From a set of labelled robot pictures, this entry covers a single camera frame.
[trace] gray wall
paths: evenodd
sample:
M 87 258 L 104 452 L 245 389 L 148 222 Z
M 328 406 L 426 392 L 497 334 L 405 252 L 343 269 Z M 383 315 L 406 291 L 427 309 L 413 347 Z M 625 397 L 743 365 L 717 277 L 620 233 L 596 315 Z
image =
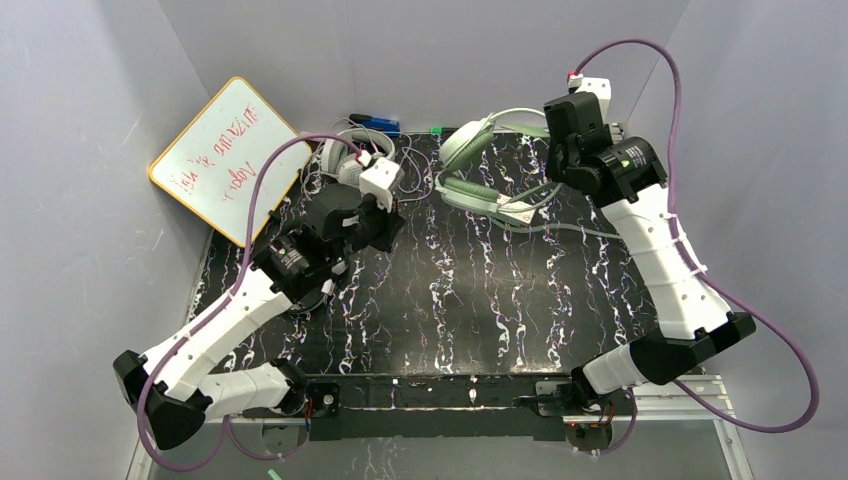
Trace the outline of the gray wall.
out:
M 182 323 L 208 232 L 145 169 L 209 97 L 155 1 L 0 2 L 0 64 L 0 477 L 123 478 L 112 359 Z
M 242 75 L 296 129 L 312 131 L 352 112 L 416 131 L 541 108 L 598 44 L 664 43 L 686 3 L 160 0 L 210 94 Z M 633 48 L 598 60 L 613 82 L 612 118 L 630 114 L 651 58 Z
M 683 73 L 679 207 L 692 243 L 711 275 L 801 342 L 822 381 L 807 427 L 743 432 L 758 478 L 848 469 L 848 5 L 809 3 L 695 0 L 668 43 Z M 669 77 L 660 64 L 630 117 L 662 150 Z M 740 418 L 777 425 L 806 406 L 797 361 L 764 328 L 713 368 Z

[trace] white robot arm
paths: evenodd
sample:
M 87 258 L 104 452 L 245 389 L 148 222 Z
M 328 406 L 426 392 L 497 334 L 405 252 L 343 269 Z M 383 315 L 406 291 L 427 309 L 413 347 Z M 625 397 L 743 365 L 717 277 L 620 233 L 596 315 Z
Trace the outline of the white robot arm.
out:
M 571 372 L 560 398 L 586 407 L 610 392 L 666 384 L 755 331 L 698 274 L 682 227 L 672 238 L 667 175 L 653 147 L 631 137 L 614 144 L 604 122 L 609 81 L 572 78 L 570 94 L 545 105 L 551 136 L 546 175 L 589 196 L 615 226 L 657 309 L 659 329 Z M 680 247 L 694 260 L 693 269 Z
M 141 355 L 128 350 L 115 359 L 124 398 L 137 408 L 154 368 L 178 341 L 187 339 L 156 377 L 145 406 L 160 449 L 182 444 L 208 419 L 251 408 L 296 409 L 303 402 L 306 378 L 285 359 L 250 370 L 209 372 L 248 335 L 305 296 L 318 291 L 329 295 L 351 253 L 367 246 L 391 250 L 404 223 L 393 196 L 402 172 L 386 158 L 361 158 L 368 168 L 360 175 L 359 191 L 333 184 L 315 195 L 301 221 L 254 250 L 239 291 L 225 292 L 194 319 L 203 320 L 231 297 L 213 321 L 194 335 L 194 323 L 185 325 Z

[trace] black table surface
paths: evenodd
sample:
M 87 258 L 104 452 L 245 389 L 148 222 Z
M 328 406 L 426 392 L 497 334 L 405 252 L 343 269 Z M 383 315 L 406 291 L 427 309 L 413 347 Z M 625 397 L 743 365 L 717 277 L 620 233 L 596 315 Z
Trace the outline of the black table surface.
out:
M 443 139 L 411 139 L 438 171 Z M 546 158 L 543 140 L 498 134 L 465 173 L 511 195 L 543 181 Z M 410 162 L 403 167 L 402 185 L 410 188 L 417 173 Z M 307 193 L 320 188 L 307 182 Z M 279 211 L 291 219 L 307 204 L 295 185 Z M 310 374 L 566 372 L 655 325 L 647 289 L 619 240 L 569 230 L 505 232 L 437 193 L 402 204 L 400 213 L 407 224 L 392 253 L 353 256 L 349 282 L 327 307 L 271 320 L 216 372 L 279 357 Z M 534 224 L 550 222 L 613 232 L 588 199 L 568 189 L 536 213 Z M 263 235 L 280 228 L 272 221 Z M 232 284 L 240 256 L 213 234 L 195 312 Z

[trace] headphone ear cup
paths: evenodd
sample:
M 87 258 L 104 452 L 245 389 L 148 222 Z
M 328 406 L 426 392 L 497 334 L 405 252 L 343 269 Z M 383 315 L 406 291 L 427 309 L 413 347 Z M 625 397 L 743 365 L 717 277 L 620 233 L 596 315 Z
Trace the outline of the headphone ear cup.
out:
M 492 138 L 494 134 L 485 120 L 475 120 L 460 127 L 439 147 L 439 160 L 445 171 L 450 173 L 466 167 Z
M 456 177 L 446 178 L 444 187 L 456 193 L 468 195 L 470 197 L 476 198 L 477 200 L 484 200 L 487 202 L 497 202 L 498 195 L 500 195 L 500 192 L 498 192 L 494 188 L 489 188 Z
M 445 167 L 445 171 L 449 173 L 456 172 L 467 167 L 475 160 L 478 160 L 483 154 L 483 150 L 485 150 L 494 139 L 495 134 L 490 131 L 480 133 L 480 135 L 475 137 L 474 140 L 471 140 L 471 143 L 456 153 L 456 156 L 450 163 L 450 167 Z
M 339 165 L 342 163 L 342 153 L 347 150 L 347 146 L 342 142 L 327 140 L 321 152 L 321 171 L 336 175 Z

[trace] white connector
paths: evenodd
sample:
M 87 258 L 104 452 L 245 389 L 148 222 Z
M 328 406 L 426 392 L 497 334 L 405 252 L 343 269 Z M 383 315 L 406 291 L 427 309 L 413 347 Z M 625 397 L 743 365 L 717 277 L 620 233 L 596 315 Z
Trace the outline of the white connector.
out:
M 339 166 L 338 178 L 342 185 L 350 185 L 351 187 L 359 187 L 359 176 L 362 175 L 362 165 L 354 159 L 343 162 Z
M 403 178 L 400 165 L 384 157 L 378 158 L 368 170 L 359 176 L 359 191 L 363 196 L 371 193 L 377 197 L 377 205 L 387 212 L 394 205 L 394 190 Z
M 571 75 L 568 77 L 568 90 L 576 88 L 577 92 L 590 92 L 598 97 L 598 103 L 601 104 L 601 119 L 607 123 L 607 110 L 609 102 L 612 98 L 612 87 L 608 78 L 584 77 L 583 74 Z

